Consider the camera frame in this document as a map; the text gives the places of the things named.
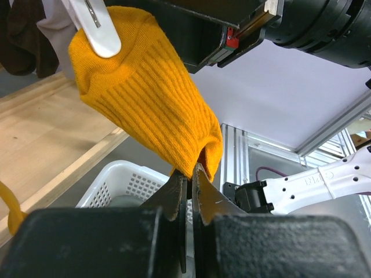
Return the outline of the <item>white clothes peg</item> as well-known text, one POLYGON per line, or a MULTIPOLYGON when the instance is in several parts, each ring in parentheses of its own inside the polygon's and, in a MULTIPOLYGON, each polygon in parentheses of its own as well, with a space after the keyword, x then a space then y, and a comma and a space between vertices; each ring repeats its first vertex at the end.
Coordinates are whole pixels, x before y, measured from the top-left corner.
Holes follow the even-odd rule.
POLYGON ((62 0, 62 3, 99 57, 111 58, 120 52, 121 40, 103 0, 62 0))

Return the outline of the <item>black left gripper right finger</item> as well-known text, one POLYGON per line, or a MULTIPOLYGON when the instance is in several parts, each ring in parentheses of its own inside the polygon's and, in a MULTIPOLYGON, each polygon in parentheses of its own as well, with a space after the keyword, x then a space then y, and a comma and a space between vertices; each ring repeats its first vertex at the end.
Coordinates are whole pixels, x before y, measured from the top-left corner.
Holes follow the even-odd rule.
POLYGON ((201 163, 193 170, 191 181, 192 224, 196 277, 219 277, 220 235, 217 228, 223 217, 246 216, 211 183, 201 163))

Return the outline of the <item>mustard yellow sock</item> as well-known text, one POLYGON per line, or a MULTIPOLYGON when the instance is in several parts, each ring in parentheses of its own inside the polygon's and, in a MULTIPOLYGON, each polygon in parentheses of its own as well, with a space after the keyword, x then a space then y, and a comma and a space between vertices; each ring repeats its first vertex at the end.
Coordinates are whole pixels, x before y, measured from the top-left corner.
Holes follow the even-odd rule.
POLYGON ((21 210, 17 197, 3 182, 1 182, 1 199, 9 209, 8 230, 14 236, 28 214, 21 210))
POLYGON ((191 177, 201 163, 212 180, 223 139, 219 121, 174 47, 145 10, 110 6, 121 51, 104 59, 83 31, 69 45, 81 100, 191 177))

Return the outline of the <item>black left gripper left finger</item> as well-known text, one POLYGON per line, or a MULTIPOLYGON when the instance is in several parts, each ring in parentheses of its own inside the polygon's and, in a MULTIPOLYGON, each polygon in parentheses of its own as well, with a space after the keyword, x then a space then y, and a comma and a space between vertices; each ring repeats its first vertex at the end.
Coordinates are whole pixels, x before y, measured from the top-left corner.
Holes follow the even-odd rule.
POLYGON ((186 272, 187 177, 178 170, 141 207, 156 212, 149 274, 186 272))

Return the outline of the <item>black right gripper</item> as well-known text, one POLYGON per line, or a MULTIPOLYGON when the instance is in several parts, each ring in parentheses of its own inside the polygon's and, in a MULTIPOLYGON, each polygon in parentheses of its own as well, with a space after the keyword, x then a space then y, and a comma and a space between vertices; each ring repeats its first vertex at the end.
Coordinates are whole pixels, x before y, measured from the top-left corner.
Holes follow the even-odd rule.
POLYGON ((105 1, 151 13, 188 72, 225 67, 264 40, 281 22, 282 1, 105 1))

